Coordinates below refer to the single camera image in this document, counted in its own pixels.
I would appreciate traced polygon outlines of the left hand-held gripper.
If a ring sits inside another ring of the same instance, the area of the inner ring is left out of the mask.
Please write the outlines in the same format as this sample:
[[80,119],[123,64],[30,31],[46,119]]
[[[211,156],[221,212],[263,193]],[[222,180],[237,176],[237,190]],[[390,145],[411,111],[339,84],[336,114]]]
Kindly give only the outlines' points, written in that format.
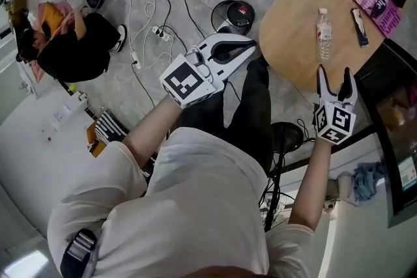
[[185,109],[210,98],[254,53],[257,42],[247,36],[215,33],[187,54],[178,54],[160,76],[168,95]]

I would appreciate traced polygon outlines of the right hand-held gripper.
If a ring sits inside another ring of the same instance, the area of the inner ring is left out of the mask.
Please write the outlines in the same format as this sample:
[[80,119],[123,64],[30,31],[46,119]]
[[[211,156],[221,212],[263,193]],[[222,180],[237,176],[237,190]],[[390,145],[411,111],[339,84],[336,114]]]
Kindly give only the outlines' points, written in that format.
[[320,64],[317,69],[317,94],[320,98],[319,108],[315,112],[317,137],[338,145],[352,135],[356,120],[353,109],[358,91],[351,70],[345,68],[343,83],[337,95],[331,91],[324,66]]

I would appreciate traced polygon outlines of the black wire waste bin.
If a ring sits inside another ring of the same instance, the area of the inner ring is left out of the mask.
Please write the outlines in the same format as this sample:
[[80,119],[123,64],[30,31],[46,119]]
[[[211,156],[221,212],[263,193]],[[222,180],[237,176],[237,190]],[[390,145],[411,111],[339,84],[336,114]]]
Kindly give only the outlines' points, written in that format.
[[[248,8],[246,15],[238,11],[242,5]],[[243,0],[225,0],[214,7],[210,20],[216,33],[246,36],[255,21],[255,11],[249,3]]]

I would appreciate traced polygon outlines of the clear plastic water bottle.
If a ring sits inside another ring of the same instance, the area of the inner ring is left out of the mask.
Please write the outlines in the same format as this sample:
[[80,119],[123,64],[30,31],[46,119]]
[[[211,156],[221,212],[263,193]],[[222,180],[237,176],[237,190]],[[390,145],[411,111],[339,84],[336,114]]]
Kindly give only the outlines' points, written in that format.
[[316,24],[317,56],[321,61],[327,61],[330,58],[332,44],[332,25],[328,19],[328,10],[326,8],[319,8],[318,13]]

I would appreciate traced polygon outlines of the black pen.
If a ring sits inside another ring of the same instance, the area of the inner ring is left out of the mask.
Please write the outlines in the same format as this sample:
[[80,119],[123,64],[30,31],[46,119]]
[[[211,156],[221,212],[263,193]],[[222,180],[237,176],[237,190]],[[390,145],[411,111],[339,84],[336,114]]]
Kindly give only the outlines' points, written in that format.
[[361,17],[360,10],[358,8],[351,9],[351,16],[356,29],[356,35],[358,37],[358,43],[361,48],[369,45],[366,30],[364,27],[364,21]]

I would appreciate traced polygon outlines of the person's right forearm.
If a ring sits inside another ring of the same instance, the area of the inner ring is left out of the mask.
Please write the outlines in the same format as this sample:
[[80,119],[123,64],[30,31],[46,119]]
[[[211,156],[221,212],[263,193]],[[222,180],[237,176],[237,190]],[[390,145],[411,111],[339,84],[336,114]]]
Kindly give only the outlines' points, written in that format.
[[324,207],[332,144],[316,139],[308,167],[296,195],[289,224],[303,225],[315,230]]

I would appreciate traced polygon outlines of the person's black trousers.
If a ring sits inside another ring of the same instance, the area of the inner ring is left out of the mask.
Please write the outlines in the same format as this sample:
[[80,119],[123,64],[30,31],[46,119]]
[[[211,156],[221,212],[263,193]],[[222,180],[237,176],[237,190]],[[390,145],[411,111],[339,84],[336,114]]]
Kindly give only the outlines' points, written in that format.
[[247,66],[240,103],[228,127],[223,123],[223,92],[186,108],[171,131],[196,128],[218,137],[254,158],[266,174],[272,165],[274,136],[268,65],[264,57]]

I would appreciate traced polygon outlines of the black standing fan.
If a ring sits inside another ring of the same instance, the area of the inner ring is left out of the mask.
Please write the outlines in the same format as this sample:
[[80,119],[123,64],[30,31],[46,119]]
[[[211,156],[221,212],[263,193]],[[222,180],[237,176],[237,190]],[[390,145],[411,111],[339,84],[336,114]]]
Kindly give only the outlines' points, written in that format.
[[280,200],[280,178],[285,165],[284,157],[301,147],[304,140],[303,131],[291,122],[276,122],[272,124],[274,134],[274,155],[278,155],[278,161],[273,161],[273,168],[268,172],[269,180],[272,182],[272,197],[270,204],[266,206],[266,217],[264,230],[268,232],[273,225],[276,210]]

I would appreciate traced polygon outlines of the purple book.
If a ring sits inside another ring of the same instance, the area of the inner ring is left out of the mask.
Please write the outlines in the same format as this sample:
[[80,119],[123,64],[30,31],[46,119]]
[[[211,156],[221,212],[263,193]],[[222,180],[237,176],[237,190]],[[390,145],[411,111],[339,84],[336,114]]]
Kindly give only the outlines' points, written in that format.
[[380,32],[390,38],[401,21],[401,11],[392,0],[354,0]]

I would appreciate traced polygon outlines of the blue cloth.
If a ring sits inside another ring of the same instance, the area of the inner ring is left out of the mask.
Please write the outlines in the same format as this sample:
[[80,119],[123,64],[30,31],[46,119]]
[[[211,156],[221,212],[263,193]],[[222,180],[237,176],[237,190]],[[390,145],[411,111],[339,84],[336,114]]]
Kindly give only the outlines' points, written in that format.
[[352,184],[355,200],[365,202],[372,199],[377,193],[377,184],[384,178],[382,163],[360,163],[354,170]]

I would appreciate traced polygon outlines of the white cloth roll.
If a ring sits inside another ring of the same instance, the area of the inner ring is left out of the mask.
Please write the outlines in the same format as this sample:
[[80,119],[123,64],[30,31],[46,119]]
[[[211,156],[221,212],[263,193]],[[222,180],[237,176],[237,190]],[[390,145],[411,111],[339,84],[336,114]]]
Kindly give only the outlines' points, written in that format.
[[336,179],[328,180],[324,210],[326,212],[333,210],[339,201],[353,206],[358,205],[354,194],[353,175],[348,172],[342,172]]

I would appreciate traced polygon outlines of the black white striped box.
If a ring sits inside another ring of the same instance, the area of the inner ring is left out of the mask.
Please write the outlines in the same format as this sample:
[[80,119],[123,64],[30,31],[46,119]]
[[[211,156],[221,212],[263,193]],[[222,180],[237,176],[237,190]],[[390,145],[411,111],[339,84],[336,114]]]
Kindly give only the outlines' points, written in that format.
[[114,141],[121,142],[128,134],[128,130],[108,111],[104,111],[99,116],[94,132],[98,140],[105,145]]

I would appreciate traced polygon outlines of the person's white shirt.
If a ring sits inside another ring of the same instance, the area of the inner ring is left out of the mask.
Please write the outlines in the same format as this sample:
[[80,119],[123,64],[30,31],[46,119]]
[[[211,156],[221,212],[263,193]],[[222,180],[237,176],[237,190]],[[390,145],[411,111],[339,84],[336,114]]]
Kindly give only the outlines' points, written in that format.
[[60,265],[81,229],[98,239],[94,278],[177,278],[232,266],[279,278],[309,278],[313,231],[265,232],[262,167],[194,128],[175,130],[144,179],[126,145],[110,143],[51,214],[48,244]]

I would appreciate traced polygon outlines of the yellow box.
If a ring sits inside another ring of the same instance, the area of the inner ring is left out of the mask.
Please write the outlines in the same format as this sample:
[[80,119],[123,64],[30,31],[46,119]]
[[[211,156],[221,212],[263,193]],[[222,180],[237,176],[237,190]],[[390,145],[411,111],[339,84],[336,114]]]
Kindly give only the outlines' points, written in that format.
[[97,121],[95,120],[87,129],[87,150],[91,153],[94,158],[97,158],[100,153],[105,149],[107,144],[103,142],[95,132]]

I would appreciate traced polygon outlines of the white wall socket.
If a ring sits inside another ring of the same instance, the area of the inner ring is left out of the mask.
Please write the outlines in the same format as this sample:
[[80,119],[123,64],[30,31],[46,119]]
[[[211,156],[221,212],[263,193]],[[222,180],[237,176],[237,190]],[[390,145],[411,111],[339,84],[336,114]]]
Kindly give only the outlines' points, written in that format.
[[56,125],[64,124],[69,116],[71,115],[71,109],[66,105],[63,104],[56,112],[53,114],[53,121]]

